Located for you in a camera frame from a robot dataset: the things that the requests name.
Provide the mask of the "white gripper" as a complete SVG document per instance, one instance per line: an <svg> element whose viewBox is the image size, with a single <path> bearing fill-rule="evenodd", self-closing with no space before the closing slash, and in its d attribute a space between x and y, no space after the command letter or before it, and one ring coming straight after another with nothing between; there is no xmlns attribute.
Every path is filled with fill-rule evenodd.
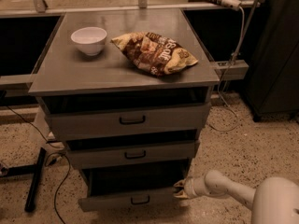
<svg viewBox="0 0 299 224"><path fill-rule="evenodd" d="M201 177L188 177L181 179L174 184L175 188L184 188L176 192L174 196L179 199L193 199L206 195L205 179Z"/></svg>

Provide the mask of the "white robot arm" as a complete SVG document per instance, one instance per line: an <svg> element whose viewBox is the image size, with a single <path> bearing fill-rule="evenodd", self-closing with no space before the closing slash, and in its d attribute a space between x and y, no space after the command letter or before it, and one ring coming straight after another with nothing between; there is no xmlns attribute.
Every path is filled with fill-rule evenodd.
<svg viewBox="0 0 299 224"><path fill-rule="evenodd" d="M283 177L266 178L253 189L210 170L203 176L179 180L174 186L180 199L230 196L251 211L251 224L299 224L299 186Z"/></svg>

